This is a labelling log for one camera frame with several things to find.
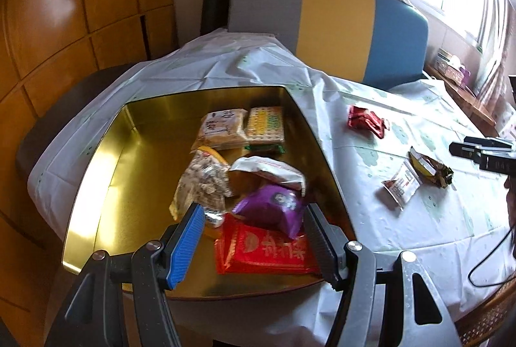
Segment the brown gold chocolate packet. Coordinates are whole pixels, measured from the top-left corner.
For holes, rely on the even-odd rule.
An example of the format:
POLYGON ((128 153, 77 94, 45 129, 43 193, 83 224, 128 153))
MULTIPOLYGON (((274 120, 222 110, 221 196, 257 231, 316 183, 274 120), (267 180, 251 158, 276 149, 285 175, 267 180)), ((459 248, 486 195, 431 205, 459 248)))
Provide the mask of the brown gold chocolate packet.
POLYGON ((452 184, 454 172, 445 164, 416 151, 413 146, 410 147, 408 157, 414 170, 426 181, 439 188, 446 188, 452 184))

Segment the white red snack packet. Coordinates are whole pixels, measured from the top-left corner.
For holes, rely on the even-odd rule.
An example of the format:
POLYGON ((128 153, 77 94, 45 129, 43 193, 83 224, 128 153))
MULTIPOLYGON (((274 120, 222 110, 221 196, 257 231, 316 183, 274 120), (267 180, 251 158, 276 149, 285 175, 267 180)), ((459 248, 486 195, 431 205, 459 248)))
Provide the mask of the white red snack packet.
POLYGON ((405 160, 393 178, 382 181, 382 185, 391 195, 400 210, 413 198, 422 185, 413 166, 405 160))

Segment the dark red candy packets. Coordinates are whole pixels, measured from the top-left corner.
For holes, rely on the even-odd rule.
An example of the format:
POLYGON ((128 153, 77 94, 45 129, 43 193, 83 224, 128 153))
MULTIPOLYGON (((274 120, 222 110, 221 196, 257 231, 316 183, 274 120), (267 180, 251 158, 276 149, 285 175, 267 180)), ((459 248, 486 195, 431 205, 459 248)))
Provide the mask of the dark red candy packets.
POLYGON ((389 125, 385 118, 379 117, 369 109, 352 105, 348 112, 347 126, 354 130, 366 130, 378 139, 384 139, 389 125))

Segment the nut bar orange packet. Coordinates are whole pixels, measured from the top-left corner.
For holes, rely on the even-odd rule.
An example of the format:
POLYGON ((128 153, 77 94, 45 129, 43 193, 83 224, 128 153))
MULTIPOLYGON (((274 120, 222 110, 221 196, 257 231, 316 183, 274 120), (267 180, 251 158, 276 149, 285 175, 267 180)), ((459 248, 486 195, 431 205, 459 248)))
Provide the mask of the nut bar orange packet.
POLYGON ((202 206, 207 224, 220 227, 226 215, 226 199, 233 196, 229 163, 213 148, 200 146, 181 175, 169 206, 174 220, 180 220, 193 203, 202 206))

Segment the white grey snack packet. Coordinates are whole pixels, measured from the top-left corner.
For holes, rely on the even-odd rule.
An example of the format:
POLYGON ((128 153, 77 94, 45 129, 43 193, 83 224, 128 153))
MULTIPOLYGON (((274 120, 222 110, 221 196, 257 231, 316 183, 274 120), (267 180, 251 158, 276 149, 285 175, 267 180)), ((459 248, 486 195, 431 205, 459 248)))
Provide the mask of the white grey snack packet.
POLYGON ((267 157, 240 157, 229 168, 229 172, 246 172, 265 178, 278 186, 298 191, 302 196, 306 193, 306 178, 295 167, 267 157))

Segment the wooden side table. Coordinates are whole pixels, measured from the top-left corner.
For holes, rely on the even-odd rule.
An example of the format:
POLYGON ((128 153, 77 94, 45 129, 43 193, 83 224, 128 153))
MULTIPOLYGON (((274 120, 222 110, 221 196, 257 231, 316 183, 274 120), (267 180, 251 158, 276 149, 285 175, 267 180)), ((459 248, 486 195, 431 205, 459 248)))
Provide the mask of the wooden side table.
POLYGON ((431 77, 444 82, 446 91, 451 95, 452 99, 461 108, 461 110, 468 116, 477 119, 481 125, 487 125, 494 128, 496 122, 488 109, 480 103, 469 91, 460 88, 446 76, 443 76, 438 70, 432 68, 429 64, 425 65, 424 72, 431 77))

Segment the tissue box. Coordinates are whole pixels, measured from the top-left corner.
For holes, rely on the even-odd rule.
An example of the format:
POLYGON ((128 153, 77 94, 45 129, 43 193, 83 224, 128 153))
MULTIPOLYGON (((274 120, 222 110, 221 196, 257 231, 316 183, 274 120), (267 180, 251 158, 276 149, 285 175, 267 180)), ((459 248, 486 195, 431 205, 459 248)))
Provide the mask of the tissue box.
POLYGON ((452 55, 442 48, 437 50, 433 60, 433 68, 462 89, 467 86, 471 76, 458 56, 452 55))

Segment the light cloud-print tablecloth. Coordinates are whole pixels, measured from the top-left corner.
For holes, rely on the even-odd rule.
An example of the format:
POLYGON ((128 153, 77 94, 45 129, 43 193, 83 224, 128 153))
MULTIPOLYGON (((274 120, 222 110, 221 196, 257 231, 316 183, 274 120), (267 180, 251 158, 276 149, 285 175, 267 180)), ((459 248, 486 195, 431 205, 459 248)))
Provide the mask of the light cloud-print tablecloth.
POLYGON ((138 63, 72 118, 28 191, 64 266, 143 251, 192 203, 193 254, 172 276, 176 324, 238 346, 322 346, 343 294, 325 277, 226 273, 303 260, 269 205, 317 204, 347 240, 344 283, 366 298, 348 346, 458 346, 456 321, 515 271, 500 174, 450 154, 476 128, 441 84, 393 92, 325 74, 269 34, 201 36, 138 63))

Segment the gold tin box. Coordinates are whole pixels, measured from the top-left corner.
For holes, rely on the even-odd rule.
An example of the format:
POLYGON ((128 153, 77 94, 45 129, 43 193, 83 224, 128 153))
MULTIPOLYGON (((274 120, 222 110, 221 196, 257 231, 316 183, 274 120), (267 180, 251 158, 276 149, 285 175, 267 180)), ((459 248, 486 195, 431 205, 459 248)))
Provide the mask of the gold tin box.
POLYGON ((74 274, 97 250, 130 253, 172 224, 169 206, 205 114, 223 109, 283 108, 283 161, 307 180, 307 199, 354 237, 339 181, 323 155, 308 114, 283 86, 187 91, 127 103, 90 161, 75 197, 62 263, 74 274))

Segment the large red snack bag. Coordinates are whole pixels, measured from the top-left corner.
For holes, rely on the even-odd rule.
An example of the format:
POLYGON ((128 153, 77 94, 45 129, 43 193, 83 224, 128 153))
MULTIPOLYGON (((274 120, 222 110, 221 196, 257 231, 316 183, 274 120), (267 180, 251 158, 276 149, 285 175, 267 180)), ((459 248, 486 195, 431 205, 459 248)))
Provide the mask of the large red snack bag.
POLYGON ((214 241, 220 274, 318 275, 317 260, 305 234, 290 240, 285 234, 247 225, 226 216, 214 241))

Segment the purple snack packet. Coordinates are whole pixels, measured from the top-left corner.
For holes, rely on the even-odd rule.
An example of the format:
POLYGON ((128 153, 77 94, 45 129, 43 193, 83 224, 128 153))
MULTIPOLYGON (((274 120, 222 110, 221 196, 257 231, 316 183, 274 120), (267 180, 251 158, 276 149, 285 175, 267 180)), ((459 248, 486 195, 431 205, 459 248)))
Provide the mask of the purple snack packet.
POLYGON ((303 223, 304 204, 294 190, 265 185, 238 201, 232 213, 254 226, 276 230, 294 240, 303 223))

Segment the grey yellow blue chair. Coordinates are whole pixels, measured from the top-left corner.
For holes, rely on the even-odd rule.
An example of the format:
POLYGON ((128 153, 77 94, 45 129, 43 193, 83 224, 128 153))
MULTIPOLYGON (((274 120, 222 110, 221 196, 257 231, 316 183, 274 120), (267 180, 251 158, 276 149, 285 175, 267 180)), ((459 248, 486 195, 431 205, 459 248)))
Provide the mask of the grey yellow blue chair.
POLYGON ((399 0, 230 0, 227 27, 271 34, 311 68, 384 91, 422 78, 429 36, 399 0))

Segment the beige cracker packet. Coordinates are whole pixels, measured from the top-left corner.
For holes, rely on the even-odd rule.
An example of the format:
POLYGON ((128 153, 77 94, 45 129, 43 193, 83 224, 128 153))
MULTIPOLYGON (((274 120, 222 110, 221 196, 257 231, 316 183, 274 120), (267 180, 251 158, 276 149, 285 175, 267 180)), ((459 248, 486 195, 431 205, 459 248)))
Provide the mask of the beige cracker packet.
POLYGON ((247 144, 244 124, 247 117, 245 109, 228 109, 207 113, 201 121, 198 135, 191 147, 192 151, 201 146, 214 150, 229 150, 247 144))

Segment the green yellow biscuit packet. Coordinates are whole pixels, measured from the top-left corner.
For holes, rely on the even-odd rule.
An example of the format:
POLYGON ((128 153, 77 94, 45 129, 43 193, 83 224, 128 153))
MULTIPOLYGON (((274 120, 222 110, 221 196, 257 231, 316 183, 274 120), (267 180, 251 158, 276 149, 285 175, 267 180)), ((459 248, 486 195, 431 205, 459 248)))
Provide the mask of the green yellow biscuit packet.
POLYGON ((281 106, 253 107, 246 127, 247 151, 283 154, 285 132, 281 106))

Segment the wooden cabinet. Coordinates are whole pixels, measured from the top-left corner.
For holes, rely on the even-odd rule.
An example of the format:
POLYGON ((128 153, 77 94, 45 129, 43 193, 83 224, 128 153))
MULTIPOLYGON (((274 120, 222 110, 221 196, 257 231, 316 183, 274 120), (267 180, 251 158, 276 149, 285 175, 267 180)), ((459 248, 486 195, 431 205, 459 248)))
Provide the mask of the wooden cabinet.
POLYGON ((16 153, 80 80, 178 45, 173 0, 1 0, 1 318, 40 346, 58 242, 30 199, 16 153))

